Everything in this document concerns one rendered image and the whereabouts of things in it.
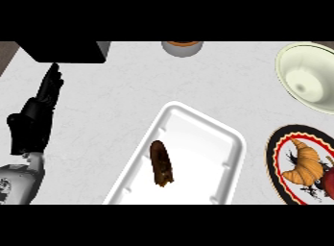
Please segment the pale cream bowl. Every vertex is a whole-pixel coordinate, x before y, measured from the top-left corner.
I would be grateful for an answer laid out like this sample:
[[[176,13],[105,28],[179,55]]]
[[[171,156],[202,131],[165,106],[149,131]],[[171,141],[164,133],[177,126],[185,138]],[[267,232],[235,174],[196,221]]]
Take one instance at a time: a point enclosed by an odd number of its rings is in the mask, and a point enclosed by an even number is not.
[[[311,109],[334,114],[334,49],[317,42],[295,42],[277,54],[279,81]]]

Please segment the white rectangular tray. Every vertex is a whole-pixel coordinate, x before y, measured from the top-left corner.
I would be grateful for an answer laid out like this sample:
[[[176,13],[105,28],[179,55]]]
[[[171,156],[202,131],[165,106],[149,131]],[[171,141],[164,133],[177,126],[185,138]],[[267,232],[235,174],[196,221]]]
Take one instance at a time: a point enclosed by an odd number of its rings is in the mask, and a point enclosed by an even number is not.
[[[160,140],[174,181],[155,183],[151,145]],[[105,199],[108,205],[226,205],[233,202],[246,142],[242,133],[183,103],[165,104]]]

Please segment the black red patterned plate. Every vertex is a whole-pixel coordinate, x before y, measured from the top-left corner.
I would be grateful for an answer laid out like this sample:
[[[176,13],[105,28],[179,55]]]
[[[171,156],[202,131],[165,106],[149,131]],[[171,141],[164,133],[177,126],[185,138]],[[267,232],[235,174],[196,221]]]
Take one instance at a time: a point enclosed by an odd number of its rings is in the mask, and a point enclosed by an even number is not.
[[[295,184],[283,176],[283,173],[294,171],[298,166],[299,146],[316,150],[317,164],[323,167],[323,172],[334,166],[334,138],[305,125],[280,127],[270,137],[266,151],[269,174],[279,197],[288,205],[334,205],[334,199],[322,186],[322,180],[304,185]]]

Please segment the black box appliance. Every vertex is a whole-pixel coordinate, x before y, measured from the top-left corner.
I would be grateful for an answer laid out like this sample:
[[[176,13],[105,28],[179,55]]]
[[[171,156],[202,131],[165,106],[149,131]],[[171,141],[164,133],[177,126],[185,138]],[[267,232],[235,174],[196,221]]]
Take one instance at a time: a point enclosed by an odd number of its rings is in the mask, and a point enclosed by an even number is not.
[[[105,63],[109,41],[20,41],[20,47],[37,62]]]

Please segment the grey cup with orange rim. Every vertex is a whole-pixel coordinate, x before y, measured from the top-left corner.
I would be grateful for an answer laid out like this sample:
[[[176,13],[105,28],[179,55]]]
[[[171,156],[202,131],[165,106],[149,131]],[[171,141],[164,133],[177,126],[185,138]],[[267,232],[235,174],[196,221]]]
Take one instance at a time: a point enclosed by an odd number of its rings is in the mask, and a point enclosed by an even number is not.
[[[177,42],[177,41],[164,41],[162,42],[164,49],[167,52],[179,57],[179,58],[187,58],[195,56],[204,47],[202,41],[189,41],[189,42]]]

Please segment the golden croissant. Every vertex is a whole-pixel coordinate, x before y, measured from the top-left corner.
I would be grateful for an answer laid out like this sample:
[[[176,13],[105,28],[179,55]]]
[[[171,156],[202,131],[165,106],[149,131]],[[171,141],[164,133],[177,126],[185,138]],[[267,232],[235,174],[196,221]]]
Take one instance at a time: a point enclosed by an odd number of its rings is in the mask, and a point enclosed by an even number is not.
[[[282,176],[297,185],[311,186],[323,177],[319,153],[316,149],[297,138],[292,138],[291,141],[298,151],[297,166],[292,170],[285,171]]]

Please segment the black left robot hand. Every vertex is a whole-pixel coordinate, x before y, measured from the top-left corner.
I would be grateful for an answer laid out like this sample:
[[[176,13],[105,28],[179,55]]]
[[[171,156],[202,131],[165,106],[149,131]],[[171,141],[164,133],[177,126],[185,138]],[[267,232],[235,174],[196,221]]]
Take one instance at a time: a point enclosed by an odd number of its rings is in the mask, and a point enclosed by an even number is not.
[[[53,63],[37,95],[31,97],[20,113],[8,117],[12,132],[12,154],[43,153],[50,141],[55,109],[61,88],[64,86],[59,65]]]

